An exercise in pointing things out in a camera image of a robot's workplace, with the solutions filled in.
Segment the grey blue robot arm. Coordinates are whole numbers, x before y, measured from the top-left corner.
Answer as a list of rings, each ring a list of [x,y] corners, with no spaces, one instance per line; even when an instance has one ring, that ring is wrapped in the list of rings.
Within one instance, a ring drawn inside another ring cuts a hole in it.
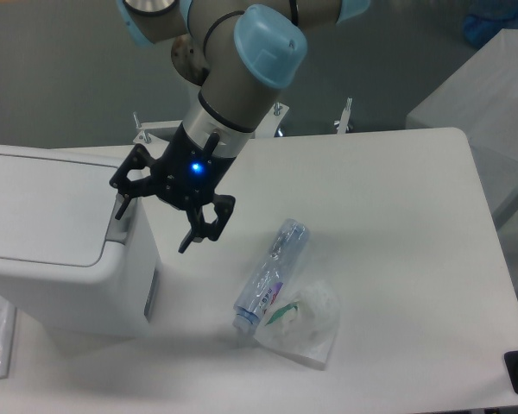
[[[111,178],[123,208],[155,196],[186,212],[182,246],[216,241],[235,206],[217,185],[293,81],[306,56],[305,30],[364,13],[366,1],[121,1],[139,45],[188,35],[209,72],[198,100],[162,156],[135,145]]]

